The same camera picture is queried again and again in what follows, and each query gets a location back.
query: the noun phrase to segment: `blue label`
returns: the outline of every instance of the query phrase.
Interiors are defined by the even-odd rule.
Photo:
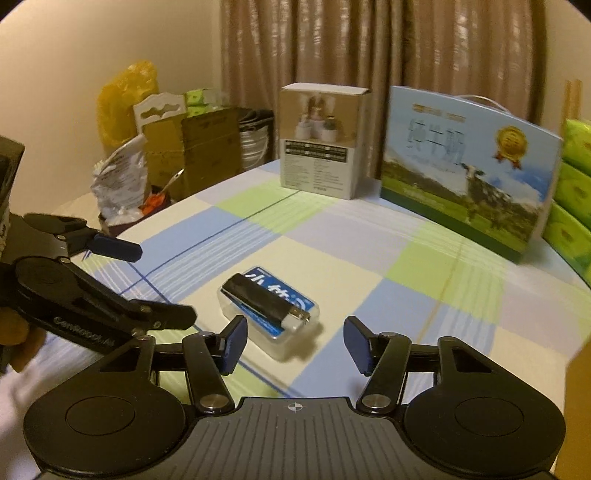
[[[270,292],[273,292],[278,297],[286,299],[296,307],[309,312],[314,306],[314,302],[304,297],[300,292],[294,290],[286,283],[283,283],[277,277],[271,275],[267,270],[261,267],[251,268],[244,276],[253,282],[256,282],[261,287],[265,287]],[[273,325],[265,317],[261,317],[258,313],[253,312],[249,307],[234,302],[246,315],[248,315],[257,324],[263,327],[270,335],[277,337],[283,333],[283,328]]]

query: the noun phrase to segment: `wall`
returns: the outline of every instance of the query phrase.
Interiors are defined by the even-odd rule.
[[[219,0],[25,0],[0,24],[0,135],[26,146],[11,209],[89,191],[101,87],[136,60],[161,90],[220,85]]]
[[[542,126],[558,132],[564,84],[583,81],[581,117],[591,119],[591,22],[567,0],[545,0],[547,70]]]

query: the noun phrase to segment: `metal screw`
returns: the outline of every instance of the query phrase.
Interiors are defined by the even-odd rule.
[[[379,408],[386,408],[388,405],[390,405],[390,399],[386,395],[372,393],[370,395],[364,396],[361,400],[361,403],[365,405],[367,408],[377,410]]]
[[[225,407],[228,404],[228,402],[230,401],[226,396],[220,395],[218,393],[205,395],[204,397],[201,397],[201,400],[199,400],[199,403],[202,407],[209,408],[211,410],[218,410],[222,407]]]

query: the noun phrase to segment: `hand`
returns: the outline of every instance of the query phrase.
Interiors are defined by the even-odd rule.
[[[45,342],[45,330],[29,325],[17,312],[0,307],[0,345],[16,345],[10,364],[21,372]]]

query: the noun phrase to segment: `gold medal emblem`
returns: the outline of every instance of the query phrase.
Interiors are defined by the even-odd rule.
[[[509,160],[513,168],[521,170],[521,159],[527,152],[527,139],[525,134],[517,127],[501,128],[496,134],[498,150],[495,158],[501,163]]]

